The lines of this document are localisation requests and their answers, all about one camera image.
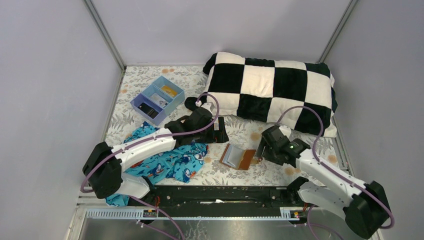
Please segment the brown leather card holder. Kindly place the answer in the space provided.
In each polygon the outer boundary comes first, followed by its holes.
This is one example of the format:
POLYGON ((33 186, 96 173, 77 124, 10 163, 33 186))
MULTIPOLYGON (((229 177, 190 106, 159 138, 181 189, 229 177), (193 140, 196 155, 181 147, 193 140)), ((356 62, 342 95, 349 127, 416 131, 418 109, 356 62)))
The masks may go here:
POLYGON ((255 153, 255 149, 241 149, 235 145, 227 144, 219 162, 234 170, 247 171, 255 153))

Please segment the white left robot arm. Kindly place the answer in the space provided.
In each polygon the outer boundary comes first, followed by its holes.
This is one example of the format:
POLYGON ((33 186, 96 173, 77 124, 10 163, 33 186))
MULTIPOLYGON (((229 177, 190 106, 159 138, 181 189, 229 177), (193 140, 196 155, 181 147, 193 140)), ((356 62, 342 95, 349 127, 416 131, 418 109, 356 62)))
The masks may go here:
POLYGON ((214 115, 211 107, 206 103, 191 115, 170 121, 153 133, 126 143, 97 144, 82 168, 85 179, 81 192, 86 193, 85 185, 90 185, 90 192, 98 199, 115 194, 144 198, 154 188, 152 178, 164 173, 167 164, 157 163, 139 176, 127 172, 132 166, 150 163, 154 156, 181 146, 228 141, 224 118, 214 115))

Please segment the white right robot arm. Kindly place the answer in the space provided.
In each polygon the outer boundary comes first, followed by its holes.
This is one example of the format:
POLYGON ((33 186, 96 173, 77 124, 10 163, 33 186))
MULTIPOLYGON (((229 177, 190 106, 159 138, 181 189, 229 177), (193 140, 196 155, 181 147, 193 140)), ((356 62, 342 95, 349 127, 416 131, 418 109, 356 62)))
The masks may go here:
POLYGON ((278 165, 291 165, 315 177, 324 186, 298 177, 286 188, 289 198, 337 215, 363 239, 369 239, 392 217, 381 184, 366 183, 326 164, 309 144, 299 138, 290 141, 278 126, 262 132, 255 156, 278 165))

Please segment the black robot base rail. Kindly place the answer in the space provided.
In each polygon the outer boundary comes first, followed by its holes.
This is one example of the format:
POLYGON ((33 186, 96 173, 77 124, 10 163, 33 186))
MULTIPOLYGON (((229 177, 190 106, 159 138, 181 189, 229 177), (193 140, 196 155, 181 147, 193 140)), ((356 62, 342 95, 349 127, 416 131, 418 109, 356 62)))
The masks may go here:
POLYGON ((197 209, 204 206, 298 209, 304 206, 286 187, 272 186, 158 185, 144 196, 142 201, 164 211, 171 208, 197 209))

